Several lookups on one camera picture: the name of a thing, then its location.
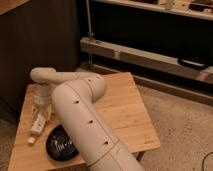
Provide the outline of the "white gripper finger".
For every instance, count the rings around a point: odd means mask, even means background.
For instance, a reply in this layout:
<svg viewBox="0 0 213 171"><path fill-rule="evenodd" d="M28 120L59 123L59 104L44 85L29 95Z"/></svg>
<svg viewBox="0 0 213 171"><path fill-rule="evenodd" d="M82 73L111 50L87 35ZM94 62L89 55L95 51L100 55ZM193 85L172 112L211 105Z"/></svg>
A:
<svg viewBox="0 0 213 171"><path fill-rule="evenodd" d="M46 108L46 111L47 111L48 118L50 118L51 115L52 115L52 107L51 107L51 105Z"/></svg>
<svg viewBox="0 0 213 171"><path fill-rule="evenodd" d="M37 107L33 107L32 108L32 122L34 122L36 120L37 114L38 114L38 108Z"/></svg>

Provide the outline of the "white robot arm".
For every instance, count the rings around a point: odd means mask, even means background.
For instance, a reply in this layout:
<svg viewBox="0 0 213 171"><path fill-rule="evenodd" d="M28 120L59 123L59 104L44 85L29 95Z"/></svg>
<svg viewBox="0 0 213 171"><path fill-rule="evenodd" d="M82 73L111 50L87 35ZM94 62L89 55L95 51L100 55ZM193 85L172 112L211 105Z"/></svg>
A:
<svg viewBox="0 0 213 171"><path fill-rule="evenodd" d="M30 77L40 85L56 85L51 93L56 116L90 171L145 171L94 106L106 92L101 75L36 67Z"/></svg>

